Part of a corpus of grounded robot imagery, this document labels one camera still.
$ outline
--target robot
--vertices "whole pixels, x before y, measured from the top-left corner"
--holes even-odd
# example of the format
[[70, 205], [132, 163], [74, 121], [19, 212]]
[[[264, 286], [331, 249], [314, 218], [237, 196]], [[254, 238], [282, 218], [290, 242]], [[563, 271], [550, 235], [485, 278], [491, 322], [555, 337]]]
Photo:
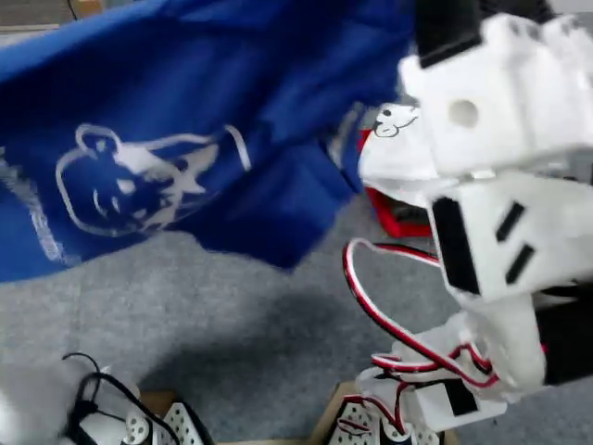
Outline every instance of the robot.
[[[593, 373], [576, 346], [593, 333], [593, 188], [552, 168], [593, 147], [593, 40], [545, 2], [530, 15], [482, 3], [480, 16], [477, 6], [417, 2], [418, 54], [399, 65], [426, 144], [409, 150], [425, 156], [407, 156], [407, 176], [384, 177], [382, 192], [422, 203], [436, 254], [363, 239], [344, 249], [353, 295], [396, 340], [372, 356], [347, 403], [392, 426], [397, 443], [437, 443], [435, 433]], [[388, 126], [381, 114], [378, 122]], [[407, 131], [396, 127], [394, 141]], [[406, 330], [360, 284], [360, 245], [439, 267], [459, 313], [427, 332]]]

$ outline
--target white cartoon print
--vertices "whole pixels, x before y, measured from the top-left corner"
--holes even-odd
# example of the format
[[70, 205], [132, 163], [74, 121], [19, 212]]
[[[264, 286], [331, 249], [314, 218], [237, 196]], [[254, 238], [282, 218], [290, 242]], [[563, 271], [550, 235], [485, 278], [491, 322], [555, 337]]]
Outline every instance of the white cartoon print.
[[75, 139], [77, 147], [57, 163], [57, 187], [72, 221], [94, 235], [149, 233], [191, 215], [215, 195], [199, 178], [221, 156], [251, 168], [245, 141], [231, 125], [211, 136], [123, 142], [106, 127], [84, 123]]

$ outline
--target blue cloth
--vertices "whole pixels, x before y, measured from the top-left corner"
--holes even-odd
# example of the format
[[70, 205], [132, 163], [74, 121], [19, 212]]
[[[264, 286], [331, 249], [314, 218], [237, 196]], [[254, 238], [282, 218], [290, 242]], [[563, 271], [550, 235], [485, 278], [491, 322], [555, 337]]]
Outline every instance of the blue cloth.
[[296, 265], [360, 188], [348, 112], [393, 98], [411, 3], [144, 0], [1, 50], [0, 281], [160, 230]]

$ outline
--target gray carpet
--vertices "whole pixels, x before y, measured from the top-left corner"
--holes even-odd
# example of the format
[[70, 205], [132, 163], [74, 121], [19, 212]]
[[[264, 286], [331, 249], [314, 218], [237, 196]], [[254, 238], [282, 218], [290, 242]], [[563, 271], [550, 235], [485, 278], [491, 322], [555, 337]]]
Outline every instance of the gray carpet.
[[[32, 5], [4, 0], [3, 24], [68, 19], [61, 3]], [[174, 388], [217, 440], [304, 438], [335, 384], [389, 348], [342, 275], [341, 247], [359, 235], [381, 237], [363, 198], [292, 274], [167, 234], [66, 273], [0, 286], [0, 361], [41, 363], [82, 350], [142, 388]], [[456, 310], [433, 268], [368, 252], [357, 261], [370, 294], [414, 331]], [[593, 441], [592, 412], [587, 379], [459, 433], [464, 444], [580, 445]]]

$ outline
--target wooden surface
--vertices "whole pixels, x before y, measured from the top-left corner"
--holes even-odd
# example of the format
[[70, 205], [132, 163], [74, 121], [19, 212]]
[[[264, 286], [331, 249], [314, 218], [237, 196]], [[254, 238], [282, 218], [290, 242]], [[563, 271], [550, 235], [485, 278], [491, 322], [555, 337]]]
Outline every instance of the wooden surface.
[[79, 19], [100, 14], [105, 10], [101, 0], [71, 0], [71, 2]]

